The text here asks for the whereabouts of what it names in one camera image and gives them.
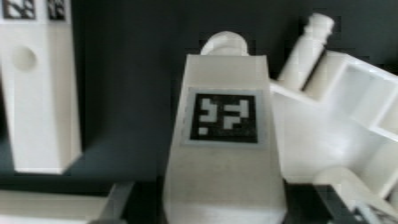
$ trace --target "3d printed part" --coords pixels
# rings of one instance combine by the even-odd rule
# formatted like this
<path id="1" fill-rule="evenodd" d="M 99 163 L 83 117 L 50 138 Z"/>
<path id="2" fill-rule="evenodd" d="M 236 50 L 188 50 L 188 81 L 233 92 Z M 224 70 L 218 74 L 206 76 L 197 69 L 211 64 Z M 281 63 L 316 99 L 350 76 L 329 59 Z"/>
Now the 3d printed part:
<path id="1" fill-rule="evenodd" d="M 323 170 L 346 167 L 385 197 L 398 167 L 393 161 L 385 170 L 378 166 L 378 152 L 398 151 L 398 77 L 343 53 L 327 51 L 313 61 L 304 88 L 272 82 L 282 176 L 290 183 L 311 183 Z"/>
<path id="2" fill-rule="evenodd" d="M 279 84 L 300 90 L 323 51 L 327 37 L 332 33 L 334 21 L 322 14 L 313 14 L 304 35 L 297 41 L 293 52 L 279 75 Z"/>
<path id="3" fill-rule="evenodd" d="M 133 183 L 114 185 L 108 197 L 0 191 L 0 223 L 123 224 Z"/>
<path id="4" fill-rule="evenodd" d="M 80 155 L 69 0 L 0 1 L 0 65 L 18 172 L 62 173 Z"/>
<path id="5" fill-rule="evenodd" d="M 165 176 L 170 224 L 277 224 L 286 213 L 268 67 L 224 32 L 190 55 Z"/>

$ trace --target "white plastic part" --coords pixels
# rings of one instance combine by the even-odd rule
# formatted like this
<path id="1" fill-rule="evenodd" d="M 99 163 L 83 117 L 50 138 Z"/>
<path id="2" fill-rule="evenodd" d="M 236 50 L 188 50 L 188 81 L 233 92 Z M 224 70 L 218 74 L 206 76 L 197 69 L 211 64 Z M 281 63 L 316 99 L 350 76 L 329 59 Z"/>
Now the white plastic part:
<path id="1" fill-rule="evenodd" d="M 332 26 L 332 19 L 322 14 L 313 14 L 306 27 L 306 33 L 297 41 L 279 75 L 279 84 L 288 89 L 300 90 L 306 85 L 314 63 L 323 51 L 327 37 L 332 32 Z"/>
<path id="2" fill-rule="evenodd" d="M 0 1 L 0 65 L 18 172 L 60 174 L 80 155 L 69 0 Z"/>
<path id="3" fill-rule="evenodd" d="M 332 185 L 348 209 L 354 211 L 359 204 L 368 204 L 394 218 L 398 212 L 385 200 L 373 194 L 357 175 L 343 167 L 329 168 L 314 177 L 314 185 Z"/>
<path id="4" fill-rule="evenodd" d="M 0 223 L 124 224 L 131 189 L 133 182 L 117 183 L 108 197 L 0 191 Z"/>
<path id="5" fill-rule="evenodd" d="M 218 40 L 229 37 L 236 40 L 236 34 L 215 35 L 206 44 L 215 50 L 204 47 L 206 55 L 186 61 L 163 188 L 170 224 L 277 224 L 284 219 L 266 59 L 236 55 L 240 47 L 218 55 Z"/>
<path id="6" fill-rule="evenodd" d="M 316 173 L 343 166 L 364 178 L 373 193 L 385 197 L 394 186 L 396 156 L 391 153 L 385 166 L 378 166 L 378 150 L 385 145 L 389 151 L 398 149 L 396 75 L 350 55 L 327 51 L 302 90 L 275 81 L 272 92 L 288 182 L 311 183 Z"/>
<path id="7" fill-rule="evenodd" d="M 375 152 L 359 178 L 380 198 L 389 196 L 398 184 L 398 146 L 389 142 Z"/>
<path id="8" fill-rule="evenodd" d="M 89 224 L 105 205 L 107 197 L 0 191 L 0 223 Z"/>

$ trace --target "white panel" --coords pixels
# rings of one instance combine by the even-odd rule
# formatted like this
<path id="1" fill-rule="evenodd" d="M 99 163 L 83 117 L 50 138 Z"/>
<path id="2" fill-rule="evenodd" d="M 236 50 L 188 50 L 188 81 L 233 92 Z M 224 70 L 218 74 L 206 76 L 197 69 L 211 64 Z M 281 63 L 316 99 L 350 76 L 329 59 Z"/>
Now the white panel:
<path id="1" fill-rule="evenodd" d="M 30 19 L 9 18 L 5 11 L 0 14 L 2 85 L 14 166 L 18 172 L 62 173 L 80 155 L 69 1 L 16 2 L 19 17 L 27 11 L 21 7 L 30 4 L 35 14 Z M 11 10 L 16 2 L 2 0 L 3 9 Z"/>

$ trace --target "white block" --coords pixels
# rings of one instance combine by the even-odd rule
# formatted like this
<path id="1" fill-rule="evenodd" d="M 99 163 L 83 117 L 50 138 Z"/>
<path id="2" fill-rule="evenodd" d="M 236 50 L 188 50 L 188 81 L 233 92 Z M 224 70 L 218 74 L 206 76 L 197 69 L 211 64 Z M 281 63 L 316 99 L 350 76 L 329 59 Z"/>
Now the white block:
<path id="1" fill-rule="evenodd" d="M 0 223 L 89 224 L 107 201 L 107 197 L 0 191 Z"/>
<path id="2" fill-rule="evenodd" d="M 242 41 L 238 35 L 224 32 L 215 37 L 220 35 L 234 43 Z M 217 45 L 211 40 L 204 49 Z M 222 46 L 227 48 L 213 46 L 206 55 L 190 55 L 186 61 L 165 176 L 165 216 L 170 224 L 277 224 L 286 202 L 266 59 L 242 56 L 242 44 Z M 217 106 L 215 122 L 199 120 L 211 114 L 210 107 L 202 107 L 208 99 Z M 249 112 L 242 101 L 249 101 Z M 233 129 L 224 128 L 226 116 L 238 118 Z"/>
<path id="3" fill-rule="evenodd" d="M 62 173 L 80 155 L 69 7 L 67 0 L 2 0 L 2 88 L 14 166 L 27 173 Z"/>

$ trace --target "black and white marker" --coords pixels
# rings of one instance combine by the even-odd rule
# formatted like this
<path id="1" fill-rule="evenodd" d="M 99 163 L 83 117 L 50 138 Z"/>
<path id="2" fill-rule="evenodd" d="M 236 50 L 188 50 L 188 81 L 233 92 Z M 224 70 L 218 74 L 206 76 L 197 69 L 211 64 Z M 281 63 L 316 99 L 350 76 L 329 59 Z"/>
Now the black and white marker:
<path id="1" fill-rule="evenodd" d="M 279 224 L 286 213 L 265 56 L 218 33 L 190 55 L 165 176 L 170 224 Z"/>

